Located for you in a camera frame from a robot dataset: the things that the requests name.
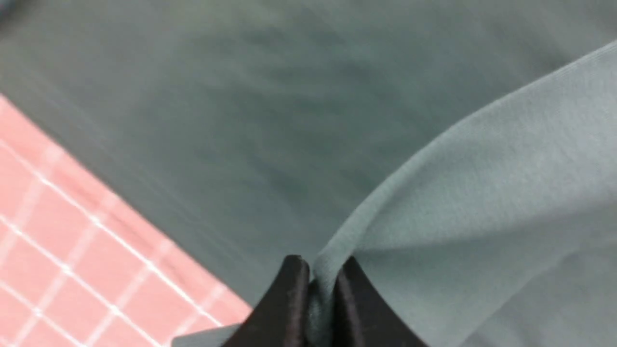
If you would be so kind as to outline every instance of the gray surface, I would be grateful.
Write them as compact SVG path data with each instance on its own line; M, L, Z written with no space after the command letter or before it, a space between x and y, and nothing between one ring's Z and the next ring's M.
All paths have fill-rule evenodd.
M254 304L460 118L611 41L614 1L31 1L0 91Z

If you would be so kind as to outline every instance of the grid line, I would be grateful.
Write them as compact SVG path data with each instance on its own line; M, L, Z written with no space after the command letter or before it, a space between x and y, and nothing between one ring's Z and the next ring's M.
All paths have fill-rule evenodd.
M212 307L212 305L221 296L223 296L223 294L225 294L225 292L227 290L228 290L227 286L225 286L225 285L223 285L221 283L217 283L214 286L214 288L212 288L210 293L208 293L208 295L202 301L201 308L203 308L206 311L209 310ZM195 322L197 322L197 320L200 317L203 317L203 315L200 314L199 312L195 311L186 320L184 320L184 322L180 323L180 325L178 326L178 328L176 328L176 330L172 333L172 335L166 339L165 345L166 346L171 345L171 342L174 339L174 337L177 337L177 336L180 336L180 335L186 333L186 331L189 330L193 326L193 324L195 324Z
M19 230L15 225L11 225L9 223L7 223L6 218L3 215L0 215L0 222L4 223L5 225L7 225L14 233L16 233L19 237L21 237L24 241L26 241L26 243L28 243L30 246L34 247L36 250L38 250L41 254L43 254L43 256L45 256L46 258L48 258L50 261L52 261L56 266L58 266L61 269L65 269L67 267L66 264L64 264L60 259L58 259L55 255L53 255L51 252L49 252L48 250L46 250L44 247L42 247L41 245L39 245L35 240L33 240L32 238L30 238L27 234L25 234L23 231ZM98 299L107 309L113 310L113 304L111 304L107 299L105 299L105 297L103 297L103 295L101 295L99 292L97 292L94 288L92 288L91 285L89 285L88 283L86 283L80 276L78 276L76 273L74 272L69 272L68 275L74 279L77 284L79 284L81 287L83 287L86 291L88 291L90 294L92 294L96 299ZM127 323L131 328L133 328L135 331L137 331L138 333L143 332L143 329L141 327L139 327L139 325L135 324L126 314L124 314L123 312L119 312L118 313L119 318L121 318L125 323Z
M38 175L50 174L54 168L54 165L58 159L60 159L61 154L62 150L57 146L48 146L45 153L42 155L43 168L41 169L41 173ZM43 194L44 186L41 184L41 180L38 180L37 178L38 176L35 174L32 181L28 185L26 192L23 194L19 208L15 212L14 222L19 227L23 227L23 224L28 222L34 208L38 204L41 194ZM0 266L2 266L2 263L9 255L11 249L15 245L15 242L17 242L17 237L15 237L13 233L9 233L2 239L2 243L0 243Z
M101 206L97 215L100 216L101 219L105 219L109 211L111 211L114 205L117 203L118 198L115 194L107 193L101 202ZM79 238L77 244L71 250L70 254L67 257L66 267L63 267L58 275L56 275L54 281L50 284L50 286L45 290L43 297L39 300L36 308L40 312L45 312L48 306L52 303L64 283L68 278L70 278L69 273L73 270L73 268L79 263L84 253L94 240L99 229L93 224L90 223L84 230L83 236ZM13 345L20 346L21 343L27 338L30 332L36 326L36 323L39 321L40 315L33 314L26 321L26 323L22 326L20 331L15 337Z
M94 329L92 334L86 340L86 346L92 346L95 344L98 339L101 338L102 334L107 330L108 326L114 321L114 318L117 316L117 312L121 311L124 306L133 298L135 293L139 290L141 285L147 279L148 275L152 273L151 269L158 264L158 262L166 255L169 249L173 246L171 241L165 240L158 247L156 254L152 257L151 263L144 265L142 269L139 271L137 276L133 278L133 280L128 284L126 289L122 292L118 300L116 300L115 305L111 307L111 309L107 312L105 317L101 320L101 323ZM139 332L145 339L150 342L152 346L162 347L161 344L153 339L148 333L143 331L143 333Z
M62 337L66 338L68 341L71 341L71 343L73 345L75 345L77 347L85 347L75 337L73 337L71 334L69 334L69 332L64 330L59 325L57 325L53 320L51 320L50 318L45 316L42 312L37 311L35 306L34 306L34 304L29 302L26 298L24 298L21 294L19 294L19 292L17 290L13 289L7 283L5 283L4 281L0 281L0 288L2 288L5 292L7 292L11 296L13 296L13 298L15 298L17 301L22 303L24 306L26 306L32 313L40 315L41 320L43 322L45 322L45 324L47 324L49 327L54 329L57 333L62 335Z
M104 232L106 232L109 236L111 236L115 241L120 243L124 248L126 248L132 255L137 257L141 262L148 264L149 261L137 250L134 249L131 245L129 245L125 240L120 238L113 230L105 226L101 223L100 220L95 218L85 207L83 207L80 203L78 203L75 199L73 199L68 193L66 193L61 187L57 186L53 182L49 181L45 178L45 176L41 175L26 159L24 159L19 153L17 153L13 148L11 148L4 140L0 139L0 147L5 148L11 156L13 156L17 161L19 161L27 170L37 176L45 185L49 186L52 190L58 193L63 199L66 200L69 204L75 206L80 212L82 212L85 216L87 216L90 220L92 220L98 227L101 228ZM199 305L193 300L190 295L188 295L180 286L178 286L175 282L169 279L160 269L153 268L152 272L156 274L166 285L168 285L173 291L176 292L183 300L188 302L195 310L197 310L200 314L210 319L216 326L221 327L222 324L216 318L214 318L211 314L203 310Z

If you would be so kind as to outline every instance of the fabric fold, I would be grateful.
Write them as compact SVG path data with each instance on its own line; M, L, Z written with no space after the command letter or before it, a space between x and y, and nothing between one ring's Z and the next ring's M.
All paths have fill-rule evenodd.
M463 119L393 173L313 266L311 338L354 255L431 346L459 346L527 282L615 235L617 51L605 46Z

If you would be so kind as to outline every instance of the gray-green fabric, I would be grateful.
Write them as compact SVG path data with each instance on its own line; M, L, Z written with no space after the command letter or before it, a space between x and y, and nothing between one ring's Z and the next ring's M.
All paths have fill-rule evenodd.
M616 153L613 43L465 118L380 185L315 262L310 338L328 345L353 254L432 347L613 346ZM210 346L177 346L195 338Z
M617 36L614 0L24 3L0 91L252 304L453 123ZM435 347L614 345L613 59L414 155L316 261L313 322L354 251Z
M617 37L615 0L20 2L0 91L251 304L453 123Z

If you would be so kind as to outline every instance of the pink cutting mat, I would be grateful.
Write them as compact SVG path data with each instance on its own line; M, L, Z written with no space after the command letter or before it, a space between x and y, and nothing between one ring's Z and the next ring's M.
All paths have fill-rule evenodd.
M250 310L0 96L0 346L168 346Z

